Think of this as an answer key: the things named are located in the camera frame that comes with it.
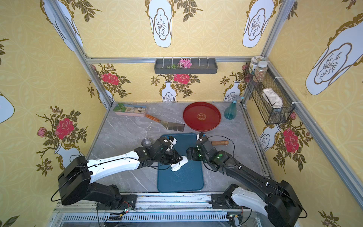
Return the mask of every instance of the spatula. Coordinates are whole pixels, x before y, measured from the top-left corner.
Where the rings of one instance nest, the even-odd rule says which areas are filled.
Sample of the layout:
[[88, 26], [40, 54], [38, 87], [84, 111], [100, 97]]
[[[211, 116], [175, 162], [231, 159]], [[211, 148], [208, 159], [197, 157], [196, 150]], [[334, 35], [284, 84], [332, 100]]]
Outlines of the spatula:
[[174, 123], [174, 122], [167, 122], [167, 121], [162, 121], [156, 117], [153, 117], [149, 114], [145, 115], [147, 118], [159, 122], [162, 126], [164, 126], [164, 128], [168, 129], [168, 130], [174, 130], [174, 131], [184, 131], [184, 127], [185, 124], [180, 124], [180, 123]]

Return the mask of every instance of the vent grille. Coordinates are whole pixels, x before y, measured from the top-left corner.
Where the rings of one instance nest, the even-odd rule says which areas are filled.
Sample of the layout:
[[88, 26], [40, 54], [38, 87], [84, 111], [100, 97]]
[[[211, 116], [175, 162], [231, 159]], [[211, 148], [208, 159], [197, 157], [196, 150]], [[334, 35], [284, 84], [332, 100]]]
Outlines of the vent grille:
[[[110, 213], [99, 214], [100, 222], [105, 222], [110, 217]], [[89, 213], [67, 213], [63, 217], [63, 222], [98, 222], [97, 214]], [[227, 221], [227, 213], [224, 211], [210, 212], [146, 212], [127, 213], [121, 221], [107, 222], [210, 222]]]

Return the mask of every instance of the black wire basket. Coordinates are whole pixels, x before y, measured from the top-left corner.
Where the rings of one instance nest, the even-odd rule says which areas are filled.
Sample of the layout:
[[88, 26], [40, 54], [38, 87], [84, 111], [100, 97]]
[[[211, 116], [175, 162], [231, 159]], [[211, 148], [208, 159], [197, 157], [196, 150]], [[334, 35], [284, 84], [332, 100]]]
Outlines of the black wire basket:
[[[253, 75], [249, 73], [248, 62], [246, 63], [244, 78], [264, 122], [267, 125], [286, 123], [287, 119], [295, 108], [295, 104], [292, 104], [292, 100], [287, 95], [277, 79], [275, 80], [275, 77], [272, 75], [270, 69], [267, 70], [266, 75], [262, 81], [255, 79], [257, 80], [257, 82], [255, 82], [253, 80]], [[281, 108], [273, 108], [273, 104], [268, 99], [267, 101], [265, 100], [265, 98], [262, 96], [263, 90], [265, 88], [272, 88], [274, 92], [276, 92], [278, 96], [282, 98]]]

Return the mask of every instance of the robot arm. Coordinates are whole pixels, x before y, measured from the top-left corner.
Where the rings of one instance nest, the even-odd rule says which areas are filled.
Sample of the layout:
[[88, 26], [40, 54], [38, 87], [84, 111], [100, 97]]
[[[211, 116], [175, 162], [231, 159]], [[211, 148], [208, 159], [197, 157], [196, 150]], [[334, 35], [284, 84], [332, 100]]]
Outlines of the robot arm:
[[150, 147], [138, 147], [111, 158], [86, 161], [84, 156], [76, 157], [58, 176], [62, 205], [90, 200], [103, 203], [109, 209], [119, 208], [123, 199], [117, 186], [95, 181], [118, 172], [151, 167], [154, 162], [171, 165], [172, 171], [177, 171], [188, 160], [173, 149], [175, 144], [172, 136], [161, 137]]
[[213, 171], [233, 177], [243, 183], [257, 196], [249, 195], [237, 185], [231, 185], [225, 192], [229, 202], [248, 206], [266, 215], [276, 227], [293, 227], [302, 212], [302, 206], [292, 186], [286, 181], [280, 183], [254, 172], [238, 162], [231, 154], [217, 151], [204, 133], [197, 138], [197, 147], [187, 151], [188, 159], [203, 161]]

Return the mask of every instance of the teal spray bottle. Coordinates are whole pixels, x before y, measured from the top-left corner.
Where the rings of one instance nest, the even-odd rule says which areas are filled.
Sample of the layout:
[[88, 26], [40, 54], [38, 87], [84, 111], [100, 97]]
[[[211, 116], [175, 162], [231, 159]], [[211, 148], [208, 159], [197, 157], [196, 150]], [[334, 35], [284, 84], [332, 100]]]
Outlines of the teal spray bottle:
[[237, 115], [237, 100], [239, 99], [243, 99], [243, 97], [241, 96], [232, 96], [233, 97], [233, 101], [232, 103], [226, 108], [226, 110], [224, 111], [224, 117], [227, 118], [228, 120], [232, 120], [236, 117]]

